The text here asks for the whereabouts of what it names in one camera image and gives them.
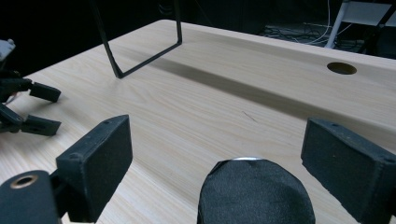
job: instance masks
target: light wood tabletop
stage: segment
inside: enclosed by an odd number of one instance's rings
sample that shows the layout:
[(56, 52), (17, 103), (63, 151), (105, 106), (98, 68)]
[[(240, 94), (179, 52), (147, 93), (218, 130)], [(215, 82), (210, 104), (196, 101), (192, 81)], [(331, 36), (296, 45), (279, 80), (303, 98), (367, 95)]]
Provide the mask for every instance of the light wood tabletop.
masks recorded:
[[(98, 223), (196, 223), (205, 177), (238, 157), (299, 178), (317, 223), (356, 223), (302, 166), (306, 119), (337, 122), (395, 153), (395, 61), (187, 23), (182, 31), (180, 47), (123, 79), (103, 46), (28, 76), (62, 91), (58, 103), (22, 92), (9, 108), (62, 125), (52, 137), (0, 133), (0, 182), (52, 173), (55, 158), (99, 122), (128, 114), (134, 160)], [(110, 46), (125, 71), (176, 40), (175, 23), (157, 21)], [(357, 72), (334, 73), (334, 62)]]

